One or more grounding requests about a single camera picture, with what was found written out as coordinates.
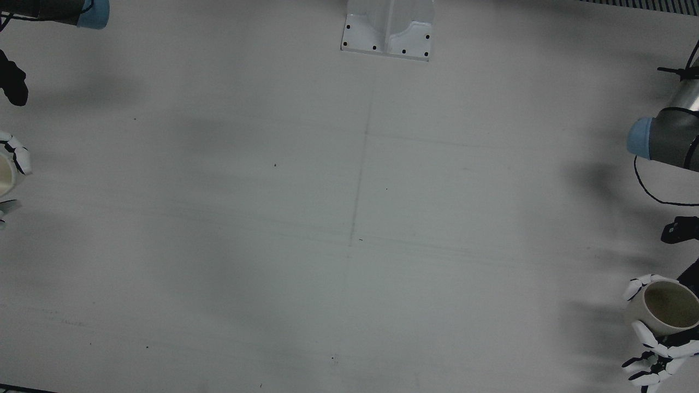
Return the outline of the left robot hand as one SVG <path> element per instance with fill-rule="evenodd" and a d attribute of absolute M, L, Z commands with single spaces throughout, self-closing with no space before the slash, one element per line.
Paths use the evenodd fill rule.
<path fill-rule="evenodd" d="M 662 279 L 669 278 L 657 274 L 647 274 L 630 279 L 623 294 L 624 300 L 634 300 L 639 297 L 643 288 Z M 676 282 L 697 296 L 698 261 L 696 260 L 685 269 Z M 673 376 L 686 360 L 692 356 L 697 356 L 697 326 L 682 332 L 657 337 L 643 321 L 634 320 L 631 327 L 640 343 L 647 350 L 642 355 L 625 361 L 621 367 L 626 372 L 632 373 L 628 380 L 632 385 L 639 386 L 640 392 L 657 392 L 661 384 Z"/>

